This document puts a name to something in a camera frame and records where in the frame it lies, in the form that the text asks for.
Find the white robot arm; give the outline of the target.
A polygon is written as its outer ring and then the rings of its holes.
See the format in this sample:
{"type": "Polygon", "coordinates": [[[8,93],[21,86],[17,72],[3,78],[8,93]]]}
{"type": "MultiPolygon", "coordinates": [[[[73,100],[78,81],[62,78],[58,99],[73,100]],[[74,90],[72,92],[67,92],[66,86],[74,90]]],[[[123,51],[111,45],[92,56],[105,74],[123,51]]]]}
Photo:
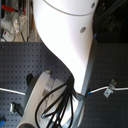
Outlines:
{"type": "Polygon", "coordinates": [[[71,72],[62,82],[43,72],[26,91],[17,128],[77,128],[81,123],[96,40],[92,22],[98,0],[33,0],[37,32],[71,72]]]}

